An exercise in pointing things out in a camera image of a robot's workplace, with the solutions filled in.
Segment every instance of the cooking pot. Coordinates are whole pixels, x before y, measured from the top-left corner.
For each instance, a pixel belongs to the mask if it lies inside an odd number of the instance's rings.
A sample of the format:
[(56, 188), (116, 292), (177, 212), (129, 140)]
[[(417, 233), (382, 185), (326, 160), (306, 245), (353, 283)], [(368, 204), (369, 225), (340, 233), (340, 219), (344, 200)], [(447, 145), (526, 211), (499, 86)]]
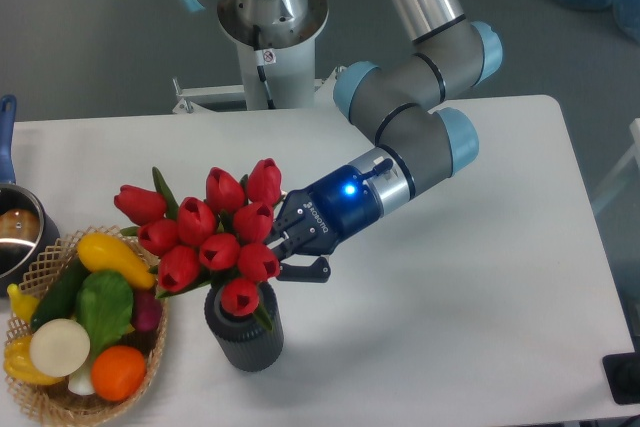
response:
[(60, 233), (42, 203), (16, 185), (11, 141), (18, 103), (13, 95), (0, 100), (0, 297), (9, 284), (22, 282), (29, 265)]

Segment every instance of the green leaf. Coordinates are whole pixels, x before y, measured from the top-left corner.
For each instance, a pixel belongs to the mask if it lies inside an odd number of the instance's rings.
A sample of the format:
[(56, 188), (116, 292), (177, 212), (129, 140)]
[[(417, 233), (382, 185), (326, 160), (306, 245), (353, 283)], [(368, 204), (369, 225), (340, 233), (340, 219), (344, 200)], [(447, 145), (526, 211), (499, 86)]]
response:
[(256, 310), (253, 311), (253, 318), (256, 319), (256, 322), (258, 322), (264, 330), (268, 332), (273, 331), (273, 322), (271, 322), (269, 312), (267, 312), (262, 302), (260, 302)]
[(249, 197), (247, 194), (247, 182), (249, 182), (249, 174), (244, 174), (240, 179), (240, 185), (242, 186), (242, 190), (244, 190), (244, 195)]
[(138, 236), (138, 227), (137, 225), (132, 225), (131, 227), (125, 227), (120, 230), (120, 235), (123, 237), (137, 237)]
[(276, 200), (276, 203), (273, 204), (273, 208), (275, 209), (276, 207), (278, 207), (278, 205), (280, 205), (282, 202), (284, 202), (284, 199), (287, 198), (287, 194), (282, 194), (278, 200)]
[(230, 269), (218, 270), (211, 273), (211, 285), (216, 289), (220, 289), (224, 284), (231, 282), (233, 279), (240, 277), (240, 271), (237, 267)]
[(76, 316), (91, 342), (95, 359), (124, 335), (133, 312), (133, 290), (119, 272), (103, 270), (89, 275), (76, 299)]
[(173, 196), (171, 189), (167, 185), (160, 172), (160, 169), (157, 167), (153, 167), (151, 169), (151, 173), (153, 175), (153, 185), (156, 188), (156, 192), (164, 197), (164, 200), (167, 201), (167, 219), (177, 220), (178, 219), (178, 203), (176, 202), (176, 198)]
[(221, 210), (220, 211), (220, 224), (222, 225), (222, 228), (224, 229), (225, 232), (228, 232), (230, 234), (234, 233), (234, 230), (233, 230), (233, 215), (231, 215), (226, 210)]

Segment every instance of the black cable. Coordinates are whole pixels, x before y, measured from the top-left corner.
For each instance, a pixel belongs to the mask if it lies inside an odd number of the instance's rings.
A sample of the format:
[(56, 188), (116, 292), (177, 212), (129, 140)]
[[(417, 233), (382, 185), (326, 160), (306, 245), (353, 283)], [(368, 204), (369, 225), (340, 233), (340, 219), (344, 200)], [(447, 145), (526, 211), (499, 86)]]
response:
[(621, 423), (618, 427), (630, 427), (636, 420), (640, 419), (640, 414), (634, 415), (633, 417), (629, 417), (623, 423)]
[[(260, 50), (260, 26), (253, 26), (253, 51), (257, 52)], [(273, 101), (273, 97), (271, 96), (271, 89), (269, 89), (269, 84), (267, 83), (267, 75), (264, 72), (264, 66), (258, 65), (258, 78), (262, 85), (264, 85), (264, 93), (267, 97), (267, 109), (275, 110), (276, 104)]]

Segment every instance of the robotic arm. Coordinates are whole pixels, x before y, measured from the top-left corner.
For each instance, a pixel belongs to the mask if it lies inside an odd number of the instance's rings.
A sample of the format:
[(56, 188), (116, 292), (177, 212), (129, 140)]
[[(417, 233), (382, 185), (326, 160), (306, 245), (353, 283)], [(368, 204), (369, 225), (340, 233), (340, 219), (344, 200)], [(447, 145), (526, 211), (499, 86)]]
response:
[[(286, 0), (275, 3), (274, 0), (241, 0), (239, 3), (233, 0), (234, 5), (242, 8), (257, 2), (277, 4), (281, 9), (287, 6), (289, 13), (296, 11), (295, 2)], [(330, 269), (323, 256), (417, 195), (455, 175), (478, 154), (477, 133), (462, 112), (444, 108), (429, 113), (428, 109), (493, 74), (502, 61), (499, 38), (488, 25), (468, 22), (458, 0), (393, 2), (416, 52), (392, 70), (383, 71), (370, 62), (358, 62), (340, 74), (334, 100), (374, 148), (306, 188), (289, 193), (267, 243), (282, 239), (272, 248), (280, 260), (294, 254), (318, 256), (318, 259), (310, 267), (281, 263), (280, 280), (326, 281)], [(230, 1), (221, 2), (219, 15), (221, 8), (230, 5)], [(282, 29), (277, 27), (282, 18), (292, 22), (291, 26), (317, 27), (319, 22), (324, 25), (326, 9), (322, 13), (324, 20), (314, 19), (310, 12), (316, 9), (309, 8), (309, 2), (306, 5), (304, 14), (304, 9), (300, 9), (299, 15), (281, 16), (278, 22), (273, 17), (271, 27), (266, 25), (269, 16), (265, 14), (262, 24), (252, 27), (255, 35), (251, 47), (259, 49), (257, 44), (262, 35), (271, 39), (272, 46), (284, 45), (285, 39), (291, 41), (286, 34), (279, 36)], [(257, 7), (252, 10), (255, 14), (250, 21), (244, 19), (245, 26), (259, 17), (259, 10)], [(277, 15), (276, 10), (272, 8), (269, 15)], [(264, 72), (258, 72), (258, 77), (265, 77)], [(295, 79), (283, 76), (282, 80), (282, 88), (288, 86), (291, 90)], [(268, 100), (270, 89), (265, 92)]]

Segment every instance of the artificial vegetable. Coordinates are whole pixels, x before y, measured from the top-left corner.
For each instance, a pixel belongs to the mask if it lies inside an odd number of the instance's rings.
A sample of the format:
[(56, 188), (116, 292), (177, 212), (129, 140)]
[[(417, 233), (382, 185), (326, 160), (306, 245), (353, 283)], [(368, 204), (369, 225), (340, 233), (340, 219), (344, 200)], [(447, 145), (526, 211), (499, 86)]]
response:
[(91, 274), (78, 292), (76, 316), (91, 341), (95, 359), (127, 331), (133, 311), (133, 291), (122, 274), (103, 270)]
[(31, 317), (31, 330), (35, 332), (47, 322), (71, 316), (76, 304), (76, 295), (88, 275), (89, 271), (80, 259), (74, 258), (62, 271), (58, 280), (51, 284), (36, 307)]
[(146, 373), (147, 364), (138, 349), (115, 345), (94, 362), (91, 383), (100, 397), (119, 402), (138, 390)]
[(121, 239), (95, 232), (82, 237), (77, 249), (80, 260), (91, 272), (115, 270), (134, 289), (149, 290), (155, 285), (147, 264)]
[(31, 336), (20, 337), (4, 349), (4, 371), (14, 379), (29, 384), (53, 385), (64, 380), (64, 377), (51, 377), (36, 369), (29, 356)]
[(131, 325), (140, 332), (150, 332), (158, 328), (162, 318), (162, 304), (148, 290), (133, 293), (133, 315)]
[(16, 317), (28, 324), (40, 300), (33, 295), (23, 294), (16, 284), (9, 284), (7, 294), (11, 302), (11, 310), (16, 314)]
[(64, 377), (84, 364), (89, 349), (89, 335), (80, 324), (71, 319), (55, 319), (33, 334), (29, 357), (43, 374)]

